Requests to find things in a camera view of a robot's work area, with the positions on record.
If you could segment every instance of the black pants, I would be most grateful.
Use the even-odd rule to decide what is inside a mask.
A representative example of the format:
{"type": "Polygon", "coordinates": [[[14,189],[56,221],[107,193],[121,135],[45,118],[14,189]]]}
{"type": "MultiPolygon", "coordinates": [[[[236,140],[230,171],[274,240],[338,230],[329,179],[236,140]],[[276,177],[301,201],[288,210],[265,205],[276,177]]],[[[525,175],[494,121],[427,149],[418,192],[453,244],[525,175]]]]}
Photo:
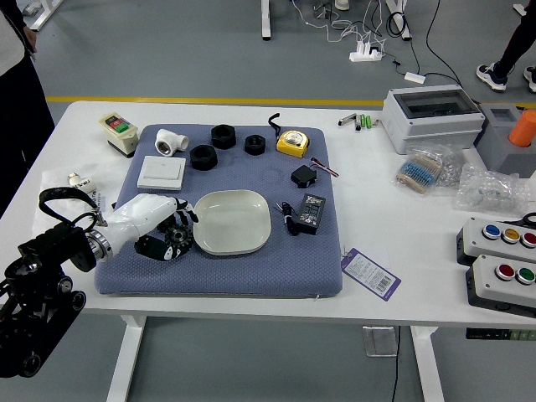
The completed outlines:
{"type": "Polygon", "coordinates": [[[0,76],[0,216],[54,130],[32,60],[0,76]]]}
{"type": "Polygon", "coordinates": [[[498,77],[506,77],[513,65],[523,56],[536,40],[536,2],[530,0],[525,15],[514,31],[501,60],[495,68],[498,77]]]}

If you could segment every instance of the robotic hand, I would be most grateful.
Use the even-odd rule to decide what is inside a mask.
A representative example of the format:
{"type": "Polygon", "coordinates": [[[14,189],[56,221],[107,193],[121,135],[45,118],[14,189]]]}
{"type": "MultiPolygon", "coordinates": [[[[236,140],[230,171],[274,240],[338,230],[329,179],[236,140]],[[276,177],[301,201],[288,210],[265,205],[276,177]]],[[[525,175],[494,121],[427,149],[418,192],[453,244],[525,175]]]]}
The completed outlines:
{"type": "Polygon", "coordinates": [[[91,271],[98,260],[109,261],[127,242],[157,260],[171,260],[191,247],[188,219],[198,222],[192,206],[181,199],[139,194],[105,221],[95,202],[75,188],[50,188],[39,195],[39,208],[60,223],[18,247],[21,258],[5,271],[0,297],[8,300],[0,310],[0,377],[33,377],[85,305],[85,293],[73,291],[73,281],[61,264],[70,260],[79,270],[91,271]],[[92,212],[71,221],[46,203],[74,198],[88,203],[92,212]],[[178,213],[181,225],[174,214],[178,213]],[[91,225],[76,224],[89,217],[91,225]],[[165,240],[147,235],[165,232],[165,240]]]}

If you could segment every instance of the green button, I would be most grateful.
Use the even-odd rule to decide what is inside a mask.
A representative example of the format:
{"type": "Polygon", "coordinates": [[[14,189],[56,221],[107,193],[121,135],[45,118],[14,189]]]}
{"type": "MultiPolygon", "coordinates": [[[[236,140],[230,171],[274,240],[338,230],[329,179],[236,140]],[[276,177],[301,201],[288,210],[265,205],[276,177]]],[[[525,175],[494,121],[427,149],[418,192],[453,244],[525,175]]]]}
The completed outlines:
{"type": "Polygon", "coordinates": [[[121,123],[121,124],[118,124],[117,126],[115,126],[114,128],[115,128],[115,130],[117,132],[124,132],[124,131],[128,130],[128,124],[121,123]]]}
{"type": "Polygon", "coordinates": [[[534,273],[528,268],[521,268],[519,270],[519,276],[526,281],[534,281],[534,273]]]}

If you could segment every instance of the black rubber coupling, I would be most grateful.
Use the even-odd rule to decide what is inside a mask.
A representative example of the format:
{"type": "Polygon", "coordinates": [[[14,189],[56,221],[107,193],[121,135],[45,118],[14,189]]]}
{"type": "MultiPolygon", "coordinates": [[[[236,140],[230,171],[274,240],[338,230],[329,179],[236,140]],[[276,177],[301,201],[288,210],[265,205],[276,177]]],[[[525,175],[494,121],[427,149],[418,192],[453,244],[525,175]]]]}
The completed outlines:
{"type": "Polygon", "coordinates": [[[244,151],[248,152],[250,155],[260,155],[265,153],[266,149],[266,140],[263,136],[253,135],[246,137],[244,144],[244,151]]]}
{"type": "Polygon", "coordinates": [[[210,130],[212,145],[218,149],[229,149],[236,145],[236,132],[234,127],[220,124],[210,130]]]}
{"type": "Polygon", "coordinates": [[[210,170],[218,164],[216,150],[211,145],[198,145],[190,151],[192,168],[210,170]]]}

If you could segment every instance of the yellow tape measure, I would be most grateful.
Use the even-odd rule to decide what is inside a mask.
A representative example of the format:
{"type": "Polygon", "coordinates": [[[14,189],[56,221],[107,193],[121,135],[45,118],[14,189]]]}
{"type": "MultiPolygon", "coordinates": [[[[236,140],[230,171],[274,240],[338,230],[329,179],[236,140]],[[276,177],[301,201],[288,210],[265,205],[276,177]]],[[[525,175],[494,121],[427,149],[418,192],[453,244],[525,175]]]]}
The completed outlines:
{"type": "Polygon", "coordinates": [[[292,155],[293,157],[303,157],[309,147],[309,138],[305,133],[298,130],[283,132],[277,140],[277,151],[292,155]]]}

